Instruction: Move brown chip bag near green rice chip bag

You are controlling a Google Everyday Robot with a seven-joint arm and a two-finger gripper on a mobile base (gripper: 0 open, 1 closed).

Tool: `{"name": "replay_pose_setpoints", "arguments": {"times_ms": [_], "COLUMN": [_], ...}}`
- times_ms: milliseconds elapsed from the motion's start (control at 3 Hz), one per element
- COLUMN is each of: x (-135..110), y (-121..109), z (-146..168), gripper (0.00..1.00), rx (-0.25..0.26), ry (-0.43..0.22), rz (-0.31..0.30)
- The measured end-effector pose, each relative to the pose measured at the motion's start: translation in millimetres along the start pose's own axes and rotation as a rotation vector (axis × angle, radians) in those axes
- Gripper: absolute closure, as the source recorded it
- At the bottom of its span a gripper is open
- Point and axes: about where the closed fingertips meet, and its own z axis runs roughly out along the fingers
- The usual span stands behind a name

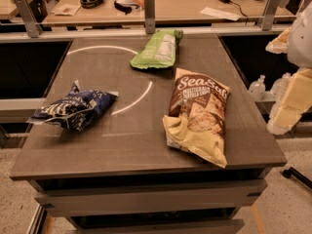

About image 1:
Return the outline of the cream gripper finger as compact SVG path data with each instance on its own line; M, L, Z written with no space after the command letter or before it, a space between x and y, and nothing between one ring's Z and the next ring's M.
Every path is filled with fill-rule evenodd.
M289 78L283 78L267 123L273 135L290 131L301 116L312 107L312 69L299 68Z
M288 52L290 30L290 28L285 29L278 37L267 44L265 50L272 54L286 54Z

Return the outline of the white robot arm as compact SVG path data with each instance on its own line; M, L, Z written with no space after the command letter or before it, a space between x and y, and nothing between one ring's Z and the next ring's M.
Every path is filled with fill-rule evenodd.
M295 74L281 80L267 123L271 134L283 135L312 107L312 2L265 50L286 54L288 61L298 67Z

